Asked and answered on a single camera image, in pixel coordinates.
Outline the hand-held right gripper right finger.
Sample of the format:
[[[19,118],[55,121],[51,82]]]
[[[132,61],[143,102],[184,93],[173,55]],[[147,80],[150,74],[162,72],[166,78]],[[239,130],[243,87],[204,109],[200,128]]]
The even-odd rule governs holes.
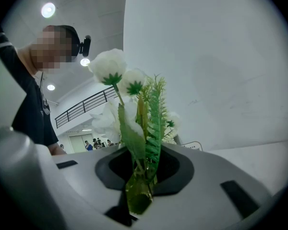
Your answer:
[[[238,230],[242,216],[221,184],[235,181],[256,202],[271,199],[266,187],[228,160],[213,153],[166,144],[188,157],[194,166],[191,181],[177,194],[156,196],[136,222],[138,230]]]

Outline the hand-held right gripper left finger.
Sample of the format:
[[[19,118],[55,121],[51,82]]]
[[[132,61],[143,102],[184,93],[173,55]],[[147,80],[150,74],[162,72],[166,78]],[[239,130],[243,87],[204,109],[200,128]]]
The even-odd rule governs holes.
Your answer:
[[[122,225],[132,225],[125,193],[132,162],[126,148],[108,147],[53,159],[67,182],[94,211]]]

